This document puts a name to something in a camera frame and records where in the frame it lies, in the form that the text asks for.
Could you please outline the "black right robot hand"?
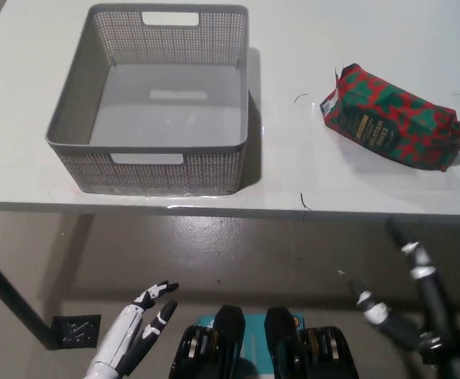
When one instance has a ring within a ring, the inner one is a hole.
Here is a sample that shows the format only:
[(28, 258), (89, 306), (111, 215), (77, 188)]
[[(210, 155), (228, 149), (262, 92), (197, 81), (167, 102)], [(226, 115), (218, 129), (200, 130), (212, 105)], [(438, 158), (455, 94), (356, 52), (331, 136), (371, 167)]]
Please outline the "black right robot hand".
[(424, 308), (424, 326), (396, 313), (359, 280), (348, 280), (356, 307), (364, 319), (396, 347), (417, 352), (423, 362), (436, 367), (438, 378), (460, 378), (460, 328), (451, 300), (425, 246), (389, 218), (386, 232), (409, 266)]

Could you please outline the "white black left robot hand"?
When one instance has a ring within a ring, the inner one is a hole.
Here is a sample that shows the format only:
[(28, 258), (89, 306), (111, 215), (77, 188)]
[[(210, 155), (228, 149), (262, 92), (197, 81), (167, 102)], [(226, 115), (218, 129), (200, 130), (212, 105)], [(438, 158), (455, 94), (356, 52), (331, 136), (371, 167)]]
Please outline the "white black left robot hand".
[(86, 378), (124, 378), (139, 366), (158, 340), (178, 303), (170, 300), (142, 327), (144, 313), (153, 308), (158, 298), (176, 291), (178, 283), (164, 280), (143, 291), (118, 315), (103, 338), (85, 374)]

